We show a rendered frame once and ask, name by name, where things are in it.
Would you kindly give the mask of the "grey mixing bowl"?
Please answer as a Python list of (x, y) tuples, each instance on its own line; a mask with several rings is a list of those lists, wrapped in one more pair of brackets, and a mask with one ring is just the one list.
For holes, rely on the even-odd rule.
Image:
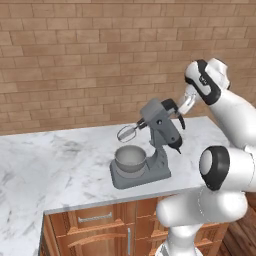
[(146, 152), (136, 145), (125, 145), (115, 152), (116, 165), (126, 173), (139, 171), (146, 162)]

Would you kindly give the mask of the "wooden drawer front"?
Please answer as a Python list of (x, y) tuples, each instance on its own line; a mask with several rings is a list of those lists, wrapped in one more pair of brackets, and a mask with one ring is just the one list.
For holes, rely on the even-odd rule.
[(111, 224), (116, 220), (125, 221), (125, 218), (123, 204), (111, 204), (50, 215), (57, 236), (67, 235), (74, 230)]

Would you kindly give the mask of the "grey stand mixer base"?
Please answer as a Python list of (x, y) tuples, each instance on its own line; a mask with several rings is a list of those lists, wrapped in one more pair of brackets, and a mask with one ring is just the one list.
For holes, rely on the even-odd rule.
[(127, 189), (167, 179), (171, 176), (171, 171), (168, 167), (167, 154), (163, 146), (155, 148), (154, 154), (150, 157), (146, 154), (145, 165), (137, 172), (126, 173), (122, 171), (116, 165), (115, 158), (110, 164), (110, 172), (113, 185), (117, 189)]

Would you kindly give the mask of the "wooden cupboard door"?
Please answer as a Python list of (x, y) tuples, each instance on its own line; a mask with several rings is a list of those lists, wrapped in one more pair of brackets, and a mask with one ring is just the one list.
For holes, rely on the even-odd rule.
[(128, 256), (127, 228), (131, 228), (131, 256), (133, 256), (133, 224), (58, 237), (60, 255)]
[[(163, 199), (165, 196), (137, 202), (134, 256), (154, 256), (167, 238), (168, 229), (156, 218), (157, 203)], [(228, 223), (208, 223), (198, 230), (194, 243), (203, 256), (217, 256), (228, 226)]]

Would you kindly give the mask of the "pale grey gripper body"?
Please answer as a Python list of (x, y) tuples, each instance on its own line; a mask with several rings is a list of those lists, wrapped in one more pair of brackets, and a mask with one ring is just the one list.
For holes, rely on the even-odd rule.
[(181, 115), (186, 115), (194, 106), (194, 104), (196, 103), (196, 100), (197, 100), (196, 93), (192, 93), (192, 94), (185, 93), (178, 102), (178, 112)]

